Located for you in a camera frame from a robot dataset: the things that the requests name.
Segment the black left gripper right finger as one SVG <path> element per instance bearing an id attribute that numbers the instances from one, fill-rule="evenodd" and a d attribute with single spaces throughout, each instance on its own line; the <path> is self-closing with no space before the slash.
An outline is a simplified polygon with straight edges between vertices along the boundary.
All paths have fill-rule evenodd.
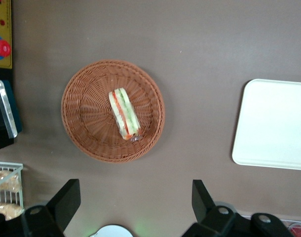
<path id="1" fill-rule="evenodd" d="M 225 205 L 216 205 L 202 180 L 192 181 L 191 204 L 196 217 L 184 237 L 292 237 L 274 215 L 255 213 L 250 219 Z"/>

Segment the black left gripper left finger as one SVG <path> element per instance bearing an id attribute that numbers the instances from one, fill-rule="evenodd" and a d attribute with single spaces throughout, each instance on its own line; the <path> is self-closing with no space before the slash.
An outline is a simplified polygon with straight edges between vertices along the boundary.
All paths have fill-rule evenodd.
<path id="1" fill-rule="evenodd" d="M 63 237 L 80 204 L 79 180 L 70 179 L 46 205 L 35 205 L 21 215 L 24 236 Z"/>

